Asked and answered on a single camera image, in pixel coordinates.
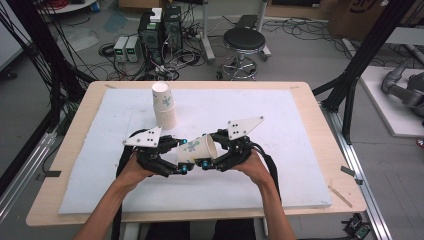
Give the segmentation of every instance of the paper cup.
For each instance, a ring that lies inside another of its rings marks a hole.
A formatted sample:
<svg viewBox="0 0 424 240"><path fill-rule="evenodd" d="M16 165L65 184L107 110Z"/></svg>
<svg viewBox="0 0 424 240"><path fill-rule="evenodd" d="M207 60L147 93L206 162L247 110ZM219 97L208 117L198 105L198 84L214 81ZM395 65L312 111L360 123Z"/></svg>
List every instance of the paper cup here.
<svg viewBox="0 0 424 240"><path fill-rule="evenodd" d="M157 111L155 109L156 122L165 130L169 130L177 126L177 113L175 107L167 111Z"/></svg>
<svg viewBox="0 0 424 240"><path fill-rule="evenodd" d="M204 135L177 147L178 162L194 163L194 159L218 157L215 144L210 135Z"/></svg>
<svg viewBox="0 0 424 240"><path fill-rule="evenodd" d="M155 82L152 86L153 108L157 111L167 111L174 107L174 98L166 82Z"/></svg>

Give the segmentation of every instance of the tabletop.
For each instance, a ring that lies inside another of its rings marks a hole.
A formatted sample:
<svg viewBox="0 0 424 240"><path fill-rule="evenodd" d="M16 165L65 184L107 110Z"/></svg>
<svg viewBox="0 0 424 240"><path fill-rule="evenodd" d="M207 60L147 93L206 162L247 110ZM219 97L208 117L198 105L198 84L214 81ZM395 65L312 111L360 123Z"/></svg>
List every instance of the tabletop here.
<svg viewBox="0 0 424 240"><path fill-rule="evenodd" d="M333 204L326 208L286 209L287 215L363 212L366 204L352 176L342 172L346 161L310 87L304 82L175 81L171 89L280 89L294 98ZM58 214L73 164L107 89L149 89L152 82L99 81L90 84L50 168L60 177L46 178L27 216L30 226L84 223L88 214ZM123 222L155 222L263 217L262 209L198 210L184 212L125 213Z"/></svg>

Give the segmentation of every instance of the shelf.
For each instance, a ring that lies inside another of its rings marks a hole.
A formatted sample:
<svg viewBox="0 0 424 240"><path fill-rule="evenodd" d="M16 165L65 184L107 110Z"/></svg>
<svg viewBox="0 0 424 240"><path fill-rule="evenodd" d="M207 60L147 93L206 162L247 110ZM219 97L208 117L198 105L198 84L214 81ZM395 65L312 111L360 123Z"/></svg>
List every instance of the shelf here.
<svg viewBox="0 0 424 240"><path fill-rule="evenodd" d="M76 11L76 10L88 7L91 4L95 3L96 1L97 0L86 0L85 3L83 3L83 4L68 4L68 6L61 8L61 9L56 9L54 11L51 8L46 8L45 10L48 11L50 14L72 12L72 11Z"/></svg>

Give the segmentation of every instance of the concrete floor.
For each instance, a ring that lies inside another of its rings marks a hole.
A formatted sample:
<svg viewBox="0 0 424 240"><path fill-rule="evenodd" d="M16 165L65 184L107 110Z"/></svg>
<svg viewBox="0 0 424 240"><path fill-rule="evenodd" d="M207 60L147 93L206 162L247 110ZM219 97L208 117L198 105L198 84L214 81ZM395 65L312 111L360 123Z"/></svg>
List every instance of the concrete floor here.
<svg viewBox="0 0 424 240"><path fill-rule="evenodd" d="M105 61L98 55L102 44L113 42L120 34L137 32L138 21L126 19L114 6L111 4L97 14L83 9L60 16L62 24L69 25L90 19L74 26L89 28L99 38L95 46L78 52L88 65ZM210 29L222 21L225 20L211 19ZM217 29L230 27L230 24L222 23ZM340 46L333 41L299 40L281 29L273 32L264 29L263 34L272 57L267 62L258 56L253 57L258 63L257 81L305 81L314 89L339 76L349 64L345 54L336 49ZM216 61L180 70L179 80L215 80L218 66L227 53L221 45L221 38L211 38L211 44ZM382 49L379 57L386 60L400 58L388 48ZM2 76L0 79L0 107L3 110L0 115L0 173L5 171L49 109L48 91L27 57L18 57L11 66L18 77L12 80ZM104 68L106 72L112 72L110 67ZM102 69L94 71L99 79L105 79L106 72ZM326 95L317 96L317 100L325 99ZM351 139L392 238L424 239L424 208L421 207L424 202L424 150L417 147L414 138L390 135L361 84L357 87ZM46 162L47 167L53 157ZM70 239L79 229L80 226L34 228L26 225L26 215L42 184L36 180L39 173L40 169L0 225L0 239L33 239L34 236L38 239Z"/></svg>

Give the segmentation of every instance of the black stool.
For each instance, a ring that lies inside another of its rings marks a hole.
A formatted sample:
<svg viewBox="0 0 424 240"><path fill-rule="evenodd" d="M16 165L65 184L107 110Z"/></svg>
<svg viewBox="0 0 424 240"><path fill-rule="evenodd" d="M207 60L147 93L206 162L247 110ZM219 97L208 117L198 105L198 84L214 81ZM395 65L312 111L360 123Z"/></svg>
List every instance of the black stool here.
<svg viewBox="0 0 424 240"><path fill-rule="evenodd" d="M233 28L225 32L224 45L237 53L237 56L226 58L221 64L221 71L233 79L255 80L256 62L246 57L262 51L265 47L265 37L250 28ZM222 79L222 72L217 72L217 78Z"/></svg>

